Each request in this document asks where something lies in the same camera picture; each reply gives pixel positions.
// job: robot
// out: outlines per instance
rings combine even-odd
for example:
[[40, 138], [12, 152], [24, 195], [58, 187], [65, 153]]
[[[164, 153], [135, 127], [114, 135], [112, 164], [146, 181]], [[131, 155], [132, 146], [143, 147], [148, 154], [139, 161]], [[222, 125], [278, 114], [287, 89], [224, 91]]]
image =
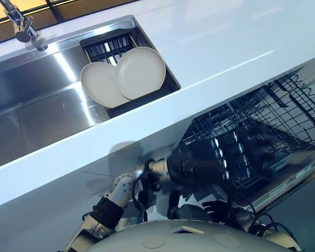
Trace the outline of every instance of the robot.
[[[256, 213], [234, 209], [232, 198], [199, 206], [178, 208], [181, 195], [205, 185], [228, 180], [225, 162], [196, 160], [189, 153], [174, 152], [168, 159], [150, 160], [131, 173], [116, 176], [109, 190], [85, 216], [62, 252], [102, 251], [301, 251], [289, 231], [270, 231]], [[147, 222], [146, 209], [156, 202], [155, 192], [169, 194], [168, 220]], [[115, 231], [130, 200], [143, 213], [143, 221]]]

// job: window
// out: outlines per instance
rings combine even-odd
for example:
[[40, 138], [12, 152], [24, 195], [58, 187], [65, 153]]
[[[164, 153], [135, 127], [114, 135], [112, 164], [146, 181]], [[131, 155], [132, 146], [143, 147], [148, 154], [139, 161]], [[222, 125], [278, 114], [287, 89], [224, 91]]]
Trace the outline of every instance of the window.
[[[35, 29], [56, 25], [70, 19], [112, 8], [133, 0], [11, 0], [27, 17], [34, 18]], [[0, 4], [0, 42], [14, 38], [13, 24]]]

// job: white plate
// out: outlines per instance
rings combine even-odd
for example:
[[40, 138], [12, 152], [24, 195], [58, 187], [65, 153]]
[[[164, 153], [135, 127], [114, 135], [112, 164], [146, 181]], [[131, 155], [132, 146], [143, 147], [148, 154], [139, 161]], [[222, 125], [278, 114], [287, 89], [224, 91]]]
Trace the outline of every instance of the white plate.
[[86, 65], [80, 73], [80, 81], [85, 92], [96, 102], [115, 108], [128, 101], [116, 88], [116, 67], [104, 62]]
[[115, 84], [123, 96], [136, 99], [158, 90], [166, 75], [166, 66], [160, 54], [148, 47], [137, 47], [119, 60]]

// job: dishwasher rack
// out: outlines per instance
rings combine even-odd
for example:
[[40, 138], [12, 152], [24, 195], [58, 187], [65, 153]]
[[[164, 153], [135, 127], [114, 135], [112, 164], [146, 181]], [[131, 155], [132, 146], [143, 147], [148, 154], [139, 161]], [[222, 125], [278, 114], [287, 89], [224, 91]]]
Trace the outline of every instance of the dishwasher rack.
[[[198, 116], [180, 145], [217, 138], [232, 131], [243, 133], [245, 129], [259, 125], [266, 127], [266, 134], [257, 134], [256, 138], [265, 139], [268, 135], [275, 138], [275, 143], [266, 146], [270, 155], [286, 157], [298, 150], [315, 149], [315, 94], [298, 79], [297, 74], [285, 75]], [[249, 150], [246, 155], [255, 156], [257, 153]], [[272, 165], [277, 167], [281, 160], [276, 162]], [[263, 164], [253, 162], [249, 166], [251, 173], [248, 178], [230, 178], [229, 183], [234, 188], [255, 191], [270, 183], [271, 176], [259, 171]]]

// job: dishwasher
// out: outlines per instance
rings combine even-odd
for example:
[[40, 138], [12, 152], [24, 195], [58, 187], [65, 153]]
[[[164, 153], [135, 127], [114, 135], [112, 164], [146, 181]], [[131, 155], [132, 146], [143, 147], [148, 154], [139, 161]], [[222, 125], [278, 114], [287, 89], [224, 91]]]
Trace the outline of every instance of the dishwasher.
[[177, 151], [215, 140], [229, 173], [227, 181], [208, 190], [216, 199], [227, 200], [233, 193], [237, 207], [252, 203], [265, 212], [315, 177], [313, 75], [315, 59], [196, 115]]

